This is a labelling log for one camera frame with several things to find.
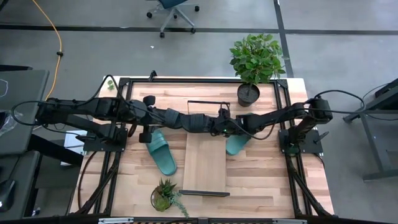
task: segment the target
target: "chair base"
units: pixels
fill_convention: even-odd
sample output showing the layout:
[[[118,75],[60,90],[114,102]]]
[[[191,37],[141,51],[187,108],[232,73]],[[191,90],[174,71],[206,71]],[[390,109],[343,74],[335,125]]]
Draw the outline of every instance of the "chair base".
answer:
[[[167,16],[166,20],[164,21],[162,27],[160,28],[160,37],[161,38],[165,37],[165,34],[163,31],[166,28],[167,24],[170,22],[171,18],[174,17],[174,19],[176,19],[178,16],[180,16],[183,20],[185,20],[185,22],[187,22],[188,24],[191,25],[191,27],[192,27],[191,33],[194,34],[196,32],[195,24],[179,8],[179,6],[191,6],[191,5],[195,5],[195,12],[198,12],[200,10],[199,6],[197,6],[196,4],[190,4],[190,3],[179,4],[178,6],[174,6],[169,9],[164,9],[161,4],[158,4],[155,8],[148,11],[147,17],[149,19],[152,18],[152,13],[169,12],[169,15]]]

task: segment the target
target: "succulent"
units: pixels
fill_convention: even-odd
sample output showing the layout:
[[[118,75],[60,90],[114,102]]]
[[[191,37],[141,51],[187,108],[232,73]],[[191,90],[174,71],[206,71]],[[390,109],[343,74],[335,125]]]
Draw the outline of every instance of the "succulent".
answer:
[[[161,196],[159,193],[155,192],[154,207],[159,212],[164,212],[170,207],[170,200],[167,197]]]
[[[163,197],[170,198],[173,196],[173,189],[176,185],[172,184],[170,179],[167,179],[165,182],[160,179],[159,186],[156,187],[155,191]]]
[[[181,194],[174,191],[174,187],[176,184],[172,184],[170,179],[167,179],[165,182],[161,179],[159,182],[159,186],[157,186],[154,190],[154,204],[153,206],[157,211],[164,212],[171,205],[177,206],[181,212],[184,214],[186,218],[189,217],[187,209],[185,206],[178,200],[181,197]]]
[[[173,197],[170,199],[170,202],[172,205],[175,205],[178,207],[178,209],[181,210],[181,212],[184,214],[185,218],[189,218],[189,214],[187,212],[187,208],[178,200],[178,198],[181,197],[181,194],[178,192],[173,192]]]

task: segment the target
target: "wooden cutting board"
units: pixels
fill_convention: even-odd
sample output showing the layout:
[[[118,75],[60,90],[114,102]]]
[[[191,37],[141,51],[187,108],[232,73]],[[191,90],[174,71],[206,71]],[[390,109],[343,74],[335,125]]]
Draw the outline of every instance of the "wooden cutting board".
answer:
[[[188,133],[183,190],[225,192],[225,144],[223,136]]]

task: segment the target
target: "potted plant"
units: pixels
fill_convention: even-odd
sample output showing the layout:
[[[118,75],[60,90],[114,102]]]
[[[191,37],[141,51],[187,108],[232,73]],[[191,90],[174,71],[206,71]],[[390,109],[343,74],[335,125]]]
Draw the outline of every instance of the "potted plant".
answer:
[[[113,83],[112,80],[109,80],[109,81],[108,81],[108,89],[109,89],[109,90],[113,90],[113,89],[114,89],[114,83]]]
[[[238,88],[238,103],[250,106],[260,97],[258,83],[269,83],[271,77],[285,74],[280,64],[282,49],[272,35],[249,34],[242,41],[236,41],[230,49],[233,58],[230,64],[244,82]]]
[[[172,184],[170,179],[165,182],[161,179],[159,186],[157,186],[150,195],[150,202],[152,206],[160,212],[166,211],[172,205],[177,206],[184,214],[185,218],[189,218],[189,214],[185,206],[178,200],[181,194],[174,191],[176,184]]]

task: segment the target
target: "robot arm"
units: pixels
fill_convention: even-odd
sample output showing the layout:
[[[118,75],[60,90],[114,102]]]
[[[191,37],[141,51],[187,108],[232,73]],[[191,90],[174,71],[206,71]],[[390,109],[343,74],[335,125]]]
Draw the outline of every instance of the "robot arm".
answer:
[[[36,120],[39,125],[63,123],[92,132],[106,141],[117,140],[119,128],[116,125],[101,125],[74,116],[76,114],[90,115],[102,121],[132,124],[129,136],[132,136],[137,125],[143,126],[144,132],[140,134],[140,142],[150,142],[151,126],[183,128],[190,133],[211,133],[214,136],[228,137],[253,135],[266,126],[291,119],[303,119],[298,126],[289,129],[292,142],[299,142],[315,125],[325,124],[332,119],[330,112],[324,112],[324,110],[330,110],[327,100],[321,98],[312,98],[304,103],[295,103],[262,115],[237,115],[235,119],[231,118],[230,111],[224,108],[219,109],[218,117],[211,117],[205,114],[183,114],[171,108],[158,109],[153,106],[154,104],[154,96],[147,96],[144,102],[112,97],[92,98],[88,101],[50,98],[39,104]]]

